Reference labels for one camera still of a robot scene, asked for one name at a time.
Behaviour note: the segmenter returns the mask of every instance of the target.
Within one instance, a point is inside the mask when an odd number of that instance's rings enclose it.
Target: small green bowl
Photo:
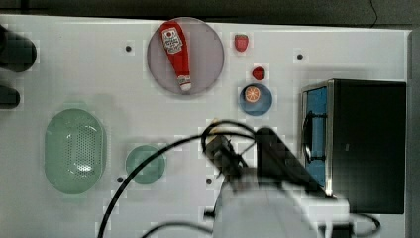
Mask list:
[[[130,152],[126,160],[126,171],[130,174],[141,162],[157,152],[159,149],[155,145],[142,145],[136,147]],[[138,184],[152,184],[159,180],[163,175],[166,166],[166,157],[164,154],[156,157],[148,163],[139,173],[134,177],[134,181]]]

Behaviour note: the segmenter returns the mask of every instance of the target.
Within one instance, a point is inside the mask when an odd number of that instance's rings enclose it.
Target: green bowl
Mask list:
[[[47,179],[63,193],[88,191],[105,169],[105,131],[84,110],[67,109],[55,115],[47,128],[45,149]]]
[[[155,145],[142,145],[130,152],[126,160],[127,173],[131,173],[141,162],[158,151],[159,147]],[[166,157],[164,154],[156,157],[148,163],[134,177],[138,184],[151,184],[160,179],[166,166]]]

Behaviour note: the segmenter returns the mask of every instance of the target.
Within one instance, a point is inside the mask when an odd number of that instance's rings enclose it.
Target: white table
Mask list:
[[[0,23],[24,33],[39,50],[31,70],[0,70],[0,83],[23,96],[15,110],[0,111],[0,237],[94,237],[136,143],[197,134],[217,117],[274,127],[296,153],[301,87],[330,78],[407,79],[409,31],[210,24],[225,47],[224,70],[209,92],[185,100],[159,88],[147,67],[145,52],[159,21],[0,15]],[[236,33],[251,37],[245,56],[235,53]],[[126,45],[133,48],[130,53]],[[304,60],[296,60],[297,54]],[[255,63],[266,67],[263,83],[274,95],[271,110],[258,118],[237,105],[239,90],[252,82]],[[105,127],[107,167],[91,190],[68,196],[46,179],[44,134],[51,118],[77,100]],[[202,211],[214,204],[220,180],[206,185],[215,170],[199,150],[192,143],[169,152],[159,182],[130,184],[106,236],[139,237],[151,222],[202,222]],[[254,163],[255,155],[249,151],[246,160]],[[375,237],[404,237],[404,215],[380,215],[379,220],[382,232]],[[159,237],[197,234],[168,229]]]

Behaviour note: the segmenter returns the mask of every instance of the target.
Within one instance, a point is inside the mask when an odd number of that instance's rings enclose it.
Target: blue bowl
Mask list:
[[[258,88],[261,93],[260,100],[255,103],[247,102],[247,100],[245,99],[245,91],[250,86],[254,86]],[[245,113],[252,116],[264,115],[271,107],[271,104],[272,104],[271,92],[266,86],[259,83],[252,83],[246,86],[244,89],[242,89],[241,94],[239,96],[239,105],[241,109]]]

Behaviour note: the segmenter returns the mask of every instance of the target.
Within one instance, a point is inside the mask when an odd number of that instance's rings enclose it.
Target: gray plate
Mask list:
[[[197,94],[210,88],[223,69],[225,54],[222,41],[206,23],[194,18],[175,18],[188,43],[191,89],[183,93],[159,37],[158,29],[148,46],[148,66],[152,76],[164,89],[176,94]]]

